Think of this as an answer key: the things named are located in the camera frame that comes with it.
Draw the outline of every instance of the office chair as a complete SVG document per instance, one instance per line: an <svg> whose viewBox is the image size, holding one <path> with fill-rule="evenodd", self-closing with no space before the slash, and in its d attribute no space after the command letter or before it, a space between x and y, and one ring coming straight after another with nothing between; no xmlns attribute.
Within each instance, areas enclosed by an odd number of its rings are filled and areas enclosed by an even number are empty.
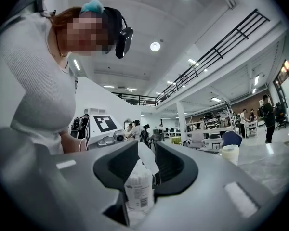
<svg viewBox="0 0 289 231"><path fill-rule="evenodd" d="M233 131L228 131L223 134L223 145L231 145L231 144L236 144L237 146L240 147L242 143L242 137L236 134Z"/></svg>
<svg viewBox="0 0 289 231"><path fill-rule="evenodd" d="M285 117L283 107L281 106L281 103L278 102L275 105L276 105L275 121L277 122L277 127L275 129L278 128L278 130L280 130L280 128L286 127L286 122L285 122L286 117Z"/></svg>

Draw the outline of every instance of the chair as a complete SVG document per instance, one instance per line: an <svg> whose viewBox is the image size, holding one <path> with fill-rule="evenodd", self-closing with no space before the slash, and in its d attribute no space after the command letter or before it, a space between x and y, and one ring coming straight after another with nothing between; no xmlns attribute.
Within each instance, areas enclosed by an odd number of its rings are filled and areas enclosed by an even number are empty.
<svg viewBox="0 0 289 231"><path fill-rule="evenodd" d="M275 129L278 128L278 130L280 130L280 128L282 127L286 127L286 116L285 113L283 111L283 107L281 106L280 102L276 103L276 111L275 111L275 121L277 122L277 127Z"/></svg>
<svg viewBox="0 0 289 231"><path fill-rule="evenodd" d="M223 145L231 145L236 144L237 146L240 146L242 143L242 137L236 134L233 131L228 131L223 134Z"/></svg>
<svg viewBox="0 0 289 231"><path fill-rule="evenodd" d="M189 148L200 149L204 147L203 131L193 131L192 132L192 143L188 145Z"/></svg>

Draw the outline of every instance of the ceiling light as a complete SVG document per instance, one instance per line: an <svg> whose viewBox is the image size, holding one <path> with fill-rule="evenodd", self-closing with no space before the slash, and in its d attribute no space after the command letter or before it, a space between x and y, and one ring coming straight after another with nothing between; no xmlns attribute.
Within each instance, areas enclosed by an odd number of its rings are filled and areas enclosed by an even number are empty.
<svg viewBox="0 0 289 231"><path fill-rule="evenodd" d="M255 86L258 84L258 80L259 80L259 75L257 75L255 78Z"/></svg>
<svg viewBox="0 0 289 231"><path fill-rule="evenodd" d="M211 98L211 100L216 101L216 102L220 102L221 100L218 98Z"/></svg>
<svg viewBox="0 0 289 231"><path fill-rule="evenodd" d="M76 59L74 59L74 63L75 63L76 68L78 69L78 71L80 71L80 67L78 66Z"/></svg>
<svg viewBox="0 0 289 231"><path fill-rule="evenodd" d="M289 69L289 62L288 61L285 61L284 65L285 65L286 69Z"/></svg>
<svg viewBox="0 0 289 231"><path fill-rule="evenodd" d="M188 61L190 62L190 63L192 63L192 64L195 64L196 62L193 60L193 59L188 59Z"/></svg>
<svg viewBox="0 0 289 231"><path fill-rule="evenodd" d="M160 44L157 43L157 42L154 42L154 43L152 43L152 44L150 45L150 49L151 49L152 51L158 51L158 50L160 49Z"/></svg>

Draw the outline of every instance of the recessed light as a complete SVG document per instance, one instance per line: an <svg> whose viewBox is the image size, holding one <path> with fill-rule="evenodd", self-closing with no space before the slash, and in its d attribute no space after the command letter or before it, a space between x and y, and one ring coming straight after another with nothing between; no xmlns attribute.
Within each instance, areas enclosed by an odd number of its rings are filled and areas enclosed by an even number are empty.
<svg viewBox="0 0 289 231"><path fill-rule="evenodd" d="M258 84L258 80L259 80L259 75L257 75L255 78L255 86Z"/></svg>
<svg viewBox="0 0 289 231"><path fill-rule="evenodd" d="M157 43L157 42L154 42L154 43L152 43L152 44L150 45L150 49L151 49L152 51L158 51L158 50L160 49L160 44Z"/></svg>
<svg viewBox="0 0 289 231"><path fill-rule="evenodd" d="M211 100L216 101L216 102L220 102L221 100L218 98L211 98Z"/></svg>
<svg viewBox="0 0 289 231"><path fill-rule="evenodd" d="M80 71L80 67L78 66L76 59L74 59L74 63L75 63L76 68L78 69L78 71Z"/></svg>
<svg viewBox="0 0 289 231"><path fill-rule="evenodd" d="M190 62L190 63L192 63L192 64L195 64L196 63L196 61L194 61L193 59L188 59L188 61Z"/></svg>

